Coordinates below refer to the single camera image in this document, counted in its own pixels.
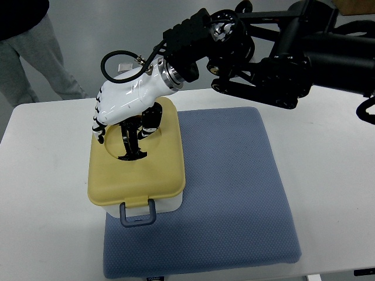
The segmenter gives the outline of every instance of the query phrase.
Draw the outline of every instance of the black shirt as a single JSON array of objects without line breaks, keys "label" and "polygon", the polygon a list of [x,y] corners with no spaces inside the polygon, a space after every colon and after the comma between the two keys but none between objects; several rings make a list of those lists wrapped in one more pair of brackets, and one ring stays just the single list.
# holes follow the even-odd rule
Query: black shirt
[{"label": "black shirt", "polygon": [[48,8],[48,0],[1,0],[0,40],[33,28],[44,18]]}]

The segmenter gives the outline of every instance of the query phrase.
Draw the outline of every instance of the gray floor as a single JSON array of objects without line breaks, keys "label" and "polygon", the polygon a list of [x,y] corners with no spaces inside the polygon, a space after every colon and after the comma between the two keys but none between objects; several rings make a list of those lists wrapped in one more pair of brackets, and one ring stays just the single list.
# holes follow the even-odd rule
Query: gray floor
[{"label": "gray floor", "polygon": [[[113,50],[130,50],[147,57],[152,48],[162,40],[163,31],[191,17],[200,8],[209,13],[221,9],[234,9],[240,0],[50,0],[49,16],[64,55],[66,68],[75,76],[80,85],[95,97],[105,78],[100,71],[100,61]],[[296,0],[254,0],[254,11],[286,10]],[[341,17],[338,24],[352,21],[357,17]],[[374,19],[373,16],[362,18]],[[255,40],[255,59],[268,56],[272,44]],[[117,64],[129,58],[108,62],[108,72],[114,76]],[[22,62],[26,75],[41,101],[57,101],[56,95],[44,77],[30,65]],[[210,88],[215,76],[206,71],[207,60],[199,61],[200,79],[185,84],[184,90]],[[8,124],[12,108],[0,94],[0,139]],[[282,279],[282,281],[302,281],[302,277]],[[375,277],[354,277],[353,272],[322,275],[323,281],[372,281]]]}]

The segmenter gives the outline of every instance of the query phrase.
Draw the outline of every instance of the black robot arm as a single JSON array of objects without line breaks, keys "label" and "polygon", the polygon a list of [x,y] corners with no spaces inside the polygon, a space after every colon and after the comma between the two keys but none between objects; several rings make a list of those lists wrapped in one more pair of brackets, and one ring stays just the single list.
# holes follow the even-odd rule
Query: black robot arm
[{"label": "black robot arm", "polygon": [[[163,33],[159,54],[187,82],[199,78],[196,62],[209,58],[207,69],[218,76],[212,88],[223,94],[293,109],[312,85],[363,94],[360,119],[375,124],[366,110],[375,104],[374,22],[335,28],[338,10],[316,0],[299,1],[287,11],[252,12],[250,1],[234,11],[209,15],[201,9]],[[279,31],[255,24],[274,23]],[[353,33],[363,32],[363,36]],[[250,60],[252,37],[274,43],[268,57]],[[241,77],[245,82],[231,81]]]}]

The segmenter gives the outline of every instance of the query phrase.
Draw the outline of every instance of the label tag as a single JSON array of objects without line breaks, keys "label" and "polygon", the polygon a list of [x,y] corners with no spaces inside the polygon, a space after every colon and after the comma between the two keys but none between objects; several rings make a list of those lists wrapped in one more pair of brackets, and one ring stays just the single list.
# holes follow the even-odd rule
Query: label tag
[{"label": "label tag", "polygon": [[155,280],[164,281],[164,276],[159,276],[159,277],[147,277],[146,280],[147,280],[147,281],[155,281]]}]

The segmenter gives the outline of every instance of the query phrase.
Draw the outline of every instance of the yellow lid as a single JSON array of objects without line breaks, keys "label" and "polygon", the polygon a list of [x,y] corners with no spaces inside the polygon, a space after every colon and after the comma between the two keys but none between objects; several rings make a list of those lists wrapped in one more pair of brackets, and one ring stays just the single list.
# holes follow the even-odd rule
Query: yellow lid
[{"label": "yellow lid", "polygon": [[139,147],[147,157],[118,160],[125,155],[120,126],[109,126],[104,145],[91,140],[88,190],[90,201],[105,206],[126,203],[127,208],[148,205],[148,199],[177,196],[185,188],[185,166],[177,110],[168,98],[156,100],[163,107],[159,129]]}]

